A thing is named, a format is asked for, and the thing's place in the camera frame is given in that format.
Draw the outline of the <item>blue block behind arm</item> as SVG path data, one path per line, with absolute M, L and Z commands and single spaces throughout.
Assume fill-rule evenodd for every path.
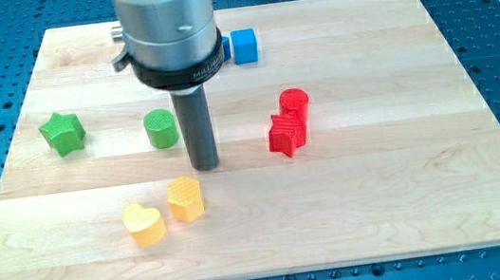
M 227 62 L 231 58 L 231 40 L 227 36 L 221 37 L 224 61 Z

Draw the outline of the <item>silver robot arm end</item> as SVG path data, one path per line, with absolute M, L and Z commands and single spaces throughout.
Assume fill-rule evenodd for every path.
M 224 63 L 212 0 L 111 0 L 124 48 L 112 61 L 152 88 L 185 90 L 206 83 Z

